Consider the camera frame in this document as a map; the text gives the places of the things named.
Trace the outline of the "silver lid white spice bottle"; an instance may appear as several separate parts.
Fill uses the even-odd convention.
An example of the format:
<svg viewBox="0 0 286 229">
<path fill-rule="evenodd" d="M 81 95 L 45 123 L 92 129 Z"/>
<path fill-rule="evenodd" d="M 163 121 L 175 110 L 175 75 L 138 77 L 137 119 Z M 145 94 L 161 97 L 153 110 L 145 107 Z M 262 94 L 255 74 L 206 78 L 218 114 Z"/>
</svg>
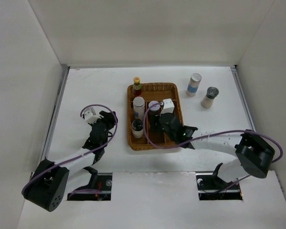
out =
<svg viewBox="0 0 286 229">
<path fill-rule="evenodd" d="M 142 97 L 136 97 L 133 100 L 133 113 L 135 119 L 143 120 L 145 113 L 145 100 Z"/>
</svg>

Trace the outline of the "black cap pepper grinder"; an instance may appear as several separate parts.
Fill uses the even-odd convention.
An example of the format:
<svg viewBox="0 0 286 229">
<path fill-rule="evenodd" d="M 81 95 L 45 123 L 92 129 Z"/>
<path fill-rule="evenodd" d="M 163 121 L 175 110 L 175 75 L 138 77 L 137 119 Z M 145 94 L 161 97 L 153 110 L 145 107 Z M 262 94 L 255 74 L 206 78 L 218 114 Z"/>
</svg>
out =
<svg viewBox="0 0 286 229">
<path fill-rule="evenodd" d="M 143 136 L 143 121 L 141 119 L 135 119 L 132 122 L 132 134 L 136 139 Z"/>
</svg>

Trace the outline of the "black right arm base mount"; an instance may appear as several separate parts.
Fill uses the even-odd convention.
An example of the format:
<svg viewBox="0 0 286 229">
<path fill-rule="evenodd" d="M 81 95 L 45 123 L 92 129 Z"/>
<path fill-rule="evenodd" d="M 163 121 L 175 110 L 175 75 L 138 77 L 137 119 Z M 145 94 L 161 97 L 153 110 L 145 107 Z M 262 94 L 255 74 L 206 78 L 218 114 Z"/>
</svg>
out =
<svg viewBox="0 0 286 229">
<path fill-rule="evenodd" d="M 233 181 L 225 182 L 218 177 L 218 171 L 222 164 L 218 164 L 212 174 L 196 175 L 200 201 L 243 200 L 238 184 L 232 185 Z"/>
</svg>

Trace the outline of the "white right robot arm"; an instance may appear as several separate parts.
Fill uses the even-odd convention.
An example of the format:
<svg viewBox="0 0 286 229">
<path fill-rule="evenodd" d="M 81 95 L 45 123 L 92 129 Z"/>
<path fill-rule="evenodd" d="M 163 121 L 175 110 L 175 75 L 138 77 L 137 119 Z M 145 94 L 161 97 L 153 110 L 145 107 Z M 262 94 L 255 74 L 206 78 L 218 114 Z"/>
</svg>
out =
<svg viewBox="0 0 286 229">
<path fill-rule="evenodd" d="M 264 137 L 250 130 L 225 131 L 222 134 L 183 125 L 172 113 L 156 120 L 158 131 L 164 132 L 179 147 L 191 150 L 211 150 L 234 156 L 234 160 L 216 166 L 212 184 L 224 188 L 230 181 L 251 175 L 266 178 L 275 150 Z"/>
</svg>

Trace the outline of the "red sauce bottle yellow cap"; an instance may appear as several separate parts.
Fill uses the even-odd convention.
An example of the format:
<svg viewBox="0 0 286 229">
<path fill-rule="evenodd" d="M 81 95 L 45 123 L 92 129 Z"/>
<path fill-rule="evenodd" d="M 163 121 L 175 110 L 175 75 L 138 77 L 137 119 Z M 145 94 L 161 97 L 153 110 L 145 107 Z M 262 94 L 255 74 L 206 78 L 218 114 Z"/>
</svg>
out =
<svg viewBox="0 0 286 229">
<path fill-rule="evenodd" d="M 133 97 L 139 97 L 142 93 L 141 82 L 139 77 L 134 77 L 133 79 Z"/>
</svg>

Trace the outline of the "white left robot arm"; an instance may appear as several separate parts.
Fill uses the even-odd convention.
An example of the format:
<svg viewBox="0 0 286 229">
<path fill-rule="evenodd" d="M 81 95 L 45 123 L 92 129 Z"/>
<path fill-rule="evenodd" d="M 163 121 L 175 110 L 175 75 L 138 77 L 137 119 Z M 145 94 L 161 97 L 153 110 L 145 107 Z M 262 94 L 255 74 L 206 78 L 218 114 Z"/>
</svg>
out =
<svg viewBox="0 0 286 229">
<path fill-rule="evenodd" d="M 111 133 L 111 129 L 117 130 L 118 119 L 114 111 L 100 111 L 96 115 L 93 109 L 86 111 L 83 118 L 92 128 L 83 147 L 58 162 L 42 160 L 21 191 L 26 200 L 48 212 L 59 206 L 69 177 L 80 170 L 90 172 L 81 178 L 81 184 L 86 190 L 93 190 L 97 186 L 97 171 L 92 165 L 104 155 L 105 148 L 115 135 L 115 132 Z"/>
</svg>

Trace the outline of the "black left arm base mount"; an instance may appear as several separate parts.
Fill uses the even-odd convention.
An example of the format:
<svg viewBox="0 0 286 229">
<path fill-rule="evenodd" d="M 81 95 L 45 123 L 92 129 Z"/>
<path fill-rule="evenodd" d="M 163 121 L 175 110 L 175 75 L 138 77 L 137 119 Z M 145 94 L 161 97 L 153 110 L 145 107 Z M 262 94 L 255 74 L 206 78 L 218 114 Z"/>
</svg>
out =
<svg viewBox="0 0 286 229">
<path fill-rule="evenodd" d="M 99 173 L 92 167 L 85 167 L 90 173 L 88 184 L 76 188 L 67 195 L 68 201 L 110 201 L 112 197 L 112 173 Z"/>
</svg>

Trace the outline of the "small jar red label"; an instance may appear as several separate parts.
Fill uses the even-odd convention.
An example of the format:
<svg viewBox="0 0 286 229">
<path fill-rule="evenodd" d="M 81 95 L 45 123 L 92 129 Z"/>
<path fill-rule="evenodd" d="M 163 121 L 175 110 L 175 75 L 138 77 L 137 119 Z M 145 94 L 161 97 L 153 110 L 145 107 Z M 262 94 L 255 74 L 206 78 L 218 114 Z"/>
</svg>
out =
<svg viewBox="0 0 286 229">
<path fill-rule="evenodd" d="M 150 109 L 148 112 L 149 116 L 159 116 L 161 112 L 161 105 L 158 101 L 150 101 L 148 104 L 148 108 Z"/>
</svg>

